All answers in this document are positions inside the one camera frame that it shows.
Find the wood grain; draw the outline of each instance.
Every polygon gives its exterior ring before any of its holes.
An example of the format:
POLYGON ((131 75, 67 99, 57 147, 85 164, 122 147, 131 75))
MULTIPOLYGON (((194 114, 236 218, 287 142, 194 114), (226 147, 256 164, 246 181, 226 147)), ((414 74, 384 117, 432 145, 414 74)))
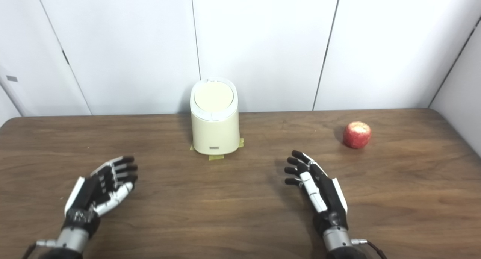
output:
POLYGON ((245 147, 208 161, 189 115, 23 117, 0 129, 0 257, 55 238, 78 176, 133 154, 136 190, 103 217, 86 258, 323 258, 312 210, 282 182, 292 149, 338 177, 351 237, 389 259, 481 257, 481 161, 428 109, 240 114, 245 147), (368 123, 368 146, 340 143, 368 123))

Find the wire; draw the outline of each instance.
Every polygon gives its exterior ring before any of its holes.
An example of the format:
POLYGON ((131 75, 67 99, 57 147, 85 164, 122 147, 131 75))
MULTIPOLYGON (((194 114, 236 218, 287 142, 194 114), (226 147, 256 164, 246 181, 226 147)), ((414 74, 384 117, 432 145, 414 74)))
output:
POLYGON ((388 259, 386 257, 386 255, 384 254, 384 252, 381 249, 379 249, 378 247, 376 247, 376 245, 374 245, 369 240, 368 240, 368 245, 371 246, 371 248, 373 248, 378 253, 379 257, 381 257, 382 259, 388 259))

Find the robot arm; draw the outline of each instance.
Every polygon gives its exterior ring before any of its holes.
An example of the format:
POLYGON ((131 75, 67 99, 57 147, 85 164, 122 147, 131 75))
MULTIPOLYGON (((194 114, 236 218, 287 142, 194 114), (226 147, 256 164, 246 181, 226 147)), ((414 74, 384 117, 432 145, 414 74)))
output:
MULTIPOLYGON (((296 167, 286 167, 284 171, 296 177, 287 178, 285 183, 299 186, 309 196, 316 209, 314 227, 324 239, 327 258, 366 259, 366 255, 354 245, 374 245, 365 239, 350 239, 347 233, 347 203, 338 180, 329 178, 319 164, 305 153, 294 150, 287 162, 296 167)), ((386 258, 382 251, 378 254, 386 258)))
POLYGON ((39 240, 29 247, 51 247, 41 259, 82 259, 89 239, 100 225, 100 217, 118 206, 134 189, 137 165, 134 158, 122 156, 107 161, 90 177, 79 177, 65 204, 65 221, 56 240, 39 240))

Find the red apple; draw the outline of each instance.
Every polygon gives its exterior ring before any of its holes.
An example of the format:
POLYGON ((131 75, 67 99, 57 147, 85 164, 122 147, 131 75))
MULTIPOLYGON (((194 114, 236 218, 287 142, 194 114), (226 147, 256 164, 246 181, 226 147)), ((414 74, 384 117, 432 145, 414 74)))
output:
POLYGON ((350 148, 363 148, 371 138, 371 127, 363 122, 352 122, 344 129, 343 140, 350 148))

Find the cabinet door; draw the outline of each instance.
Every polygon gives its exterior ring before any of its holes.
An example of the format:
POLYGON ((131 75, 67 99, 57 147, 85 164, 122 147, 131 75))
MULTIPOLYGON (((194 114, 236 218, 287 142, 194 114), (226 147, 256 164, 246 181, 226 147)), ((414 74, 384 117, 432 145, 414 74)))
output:
POLYGON ((41 0, 91 111, 187 110, 199 80, 191 0, 41 0))
POLYGON ((312 110, 337 0, 193 0, 201 77, 240 111, 312 110))
POLYGON ((481 0, 339 0, 316 110, 427 107, 481 0))
POLYGON ((0 25, 0 83, 22 114, 89 115, 41 2, 0 0, 0 25))

